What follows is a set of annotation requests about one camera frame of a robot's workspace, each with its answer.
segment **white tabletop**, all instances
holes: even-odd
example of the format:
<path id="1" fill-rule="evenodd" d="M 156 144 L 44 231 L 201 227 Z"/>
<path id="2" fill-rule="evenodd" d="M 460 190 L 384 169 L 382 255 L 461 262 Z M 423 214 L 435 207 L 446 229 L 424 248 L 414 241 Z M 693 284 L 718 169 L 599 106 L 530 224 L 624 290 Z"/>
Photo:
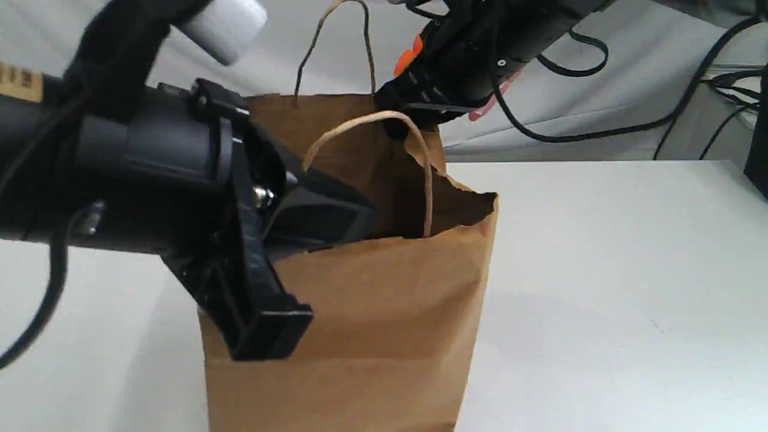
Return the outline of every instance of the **white tabletop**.
<path id="1" fill-rule="evenodd" d="M 738 174 L 449 172 L 501 193 L 458 431 L 768 430 L 768 204 Z"/>
<path id="2" fill-rule="evenodd" d="M 459 432 L 768 430 L 768 204 L 714 163 L 454 164 L 498 191 Z M 195 306 L 159 259 L 74 250 L 0 430 L 207 431 Z M 45 247 L 0 242 L 0 349 Z"/>

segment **orange clip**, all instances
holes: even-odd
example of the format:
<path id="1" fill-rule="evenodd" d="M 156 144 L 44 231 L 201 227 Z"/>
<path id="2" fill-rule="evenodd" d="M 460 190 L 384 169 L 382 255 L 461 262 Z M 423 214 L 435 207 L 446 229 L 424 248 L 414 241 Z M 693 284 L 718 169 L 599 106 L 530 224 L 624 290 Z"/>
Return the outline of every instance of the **orange clip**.
<path id="1" fill-rule="evenodd" d="M 403 51 L 400 58 L 397 60 L 397 65 L 395 65 L 395 76 L 400 76 L 400 74 L 405 71 L 408 65 L 411 64 L 411 61 L 413 61 L 413 59 L 422 51 L 422 48 L 424 48 L 422 36 L 416 35 L 416 39 L 413 39 L 413 48 Z"/>

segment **black device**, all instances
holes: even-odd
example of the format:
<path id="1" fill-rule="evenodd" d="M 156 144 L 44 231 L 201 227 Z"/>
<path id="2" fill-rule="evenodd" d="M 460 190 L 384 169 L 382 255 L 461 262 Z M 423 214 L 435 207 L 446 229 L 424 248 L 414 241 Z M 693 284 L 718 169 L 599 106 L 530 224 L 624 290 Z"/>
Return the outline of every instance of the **black device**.
<path id="1" fill-rule="evenodd" d="M 402 74 L 376 92 L 376 104 L 408 115 L 420 127 L 451 121 L 482 107 L 493 95 L 487 69 L 492 42 L 497 50 L 493 73 L 501 83 L 612 2 L 445 0 L 448 14 L 424 27 L 424 48 Z M 406 2 L 411 8 L 422 3 Z M 386 121 L 385 126 L 394 139 L 408 133 L 397 121 Z"/>
<path id="2" fill-rule="evenodd" d="M 0 163 L 11 173 L 0 237 L 48 242 L 69 220 L 69 244 L 158 254 L 233 359 L 285 358 L 313 311 L 286 293 L 272 261 L 358 241 L 375 211 L 350 186 L 302 170 L 238 94 L 203 79 L 190 91 L 145 86 L 170 27 L 207 3 L 113 0 L 64 77 L 42 78 L 41 100 L 0 95 Z M 33 85 L 32 72 L 16 71 Z"/>

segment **paper bag handle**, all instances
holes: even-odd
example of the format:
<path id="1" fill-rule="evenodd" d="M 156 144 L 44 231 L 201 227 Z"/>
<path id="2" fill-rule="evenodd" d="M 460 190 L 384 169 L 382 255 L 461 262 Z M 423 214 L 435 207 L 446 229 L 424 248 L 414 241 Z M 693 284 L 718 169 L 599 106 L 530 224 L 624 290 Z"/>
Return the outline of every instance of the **paper bag handle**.
<path id="1" fill-rule="evenodd" d="M 429 237 L 430 233 L 432 232 L 432 212 L 434 206 L 432 199 L 432 162 L 429 160 L 429 149 L 427 148 L 426 141 L 424 141 L 422 132 L 418 127 L 416 127 L 416 124 L 413 122 L 413 120 L 411 120 L 410 117 L 403 114 L 402 112 L 379 111 L 343 122 L 341 125 L 338 125 L 330 131 L 324 133 L 323 136 L 321 136 L 317 141 L 310 145 L 310 148 L 304 155 L 304 161 L 301 164 L 301 168 L 304 171 L 310 169 L 312 161 L 315 160 L 318 151 L 320 151 L 320 148 L 324 146 L 324 144 L 328 141 L 356 126 L 364 125 L 366 123 L 373 123 L 374 121 L 386 120 L 387 118 L 399 118 L 400 120 L 404 121 L 411 129 L 411 133 L 416 136 L 416 140 L 419 141 L 419 146 L 422 148 L 422 152 L 424 153 L 424 159 L 426 159 L 423 163 L 424 197 L 426 199 L 424 212 L 424 237 Z"/>
<path id="2" fill-rule="evenodd" d="M 335 0 L 331 4 L 331 6 L 328 7 L 328 10 L 326 10 L 326 13 L 323 14 L 323 17 L 317 23 L 317 30 L 315 30 L 315 37 L 312 38 L 312 44 L 310 45 L 310 49 L 309 51 L 306 52 L 304 59 L 301 61 L 301 65 L 299 65 L 299 72 L 298 74 L 296 74 L 296 88 L 293 90 L 293 103 L 295 105 L 298 105 L 299 103 L 299 87 L 301 86 L 301 76 L 304 73 L 304 66 L 306 65 L 307 61 L 309 61 L 310 55 L 312 54 L 312 51 L 315 49 L 315 45 L 317 45 L 317 39 L 318 37 L 320 37 L 320 30 L 323 29 L 323 24 L 326 22 L 328 15 L 331 15 L 331 13 L 335 11 L 336 8 L 339 7 L 339 5 L 345 2 L 358 2 L 362 6 L 362 10 L 365 12 L 366 18 L 362 26 L 362 36 L 366 40 L 366 54 L 368 54 L 368 66 L 371 72 L 371 95 L 376 92 L 376 69 L 373 65 L 373 51 L 371 50 L 371 38 L 368 32 L 368 21 L 369 21 L 368 5 L 363 0 Z"/>

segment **brown paper bag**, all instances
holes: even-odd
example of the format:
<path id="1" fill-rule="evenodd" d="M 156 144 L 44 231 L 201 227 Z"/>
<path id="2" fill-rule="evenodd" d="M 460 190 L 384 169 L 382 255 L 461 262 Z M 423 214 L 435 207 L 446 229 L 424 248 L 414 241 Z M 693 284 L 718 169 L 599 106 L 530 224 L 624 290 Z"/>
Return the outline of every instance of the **brown paper bag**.
<path id="1" fill-rule="evenodd" d="M 306 155 L 305 167 L 312 162 L 358 188 L 380 216 L 367 241 L 275 263 L 285 288 L 316 313 L 288 360 L 233 362 L 215 326 L 200 319 L 211 431 L 453 430 L 496 195 L 476 194 L 445 173 L 436 131 L 419 133 L 407 120 L 412 133 L 399 143 L 367 123 L 405 117 L 370 115 L 370 95 L 267 95 L 251 108 L 254 120 Z"/>

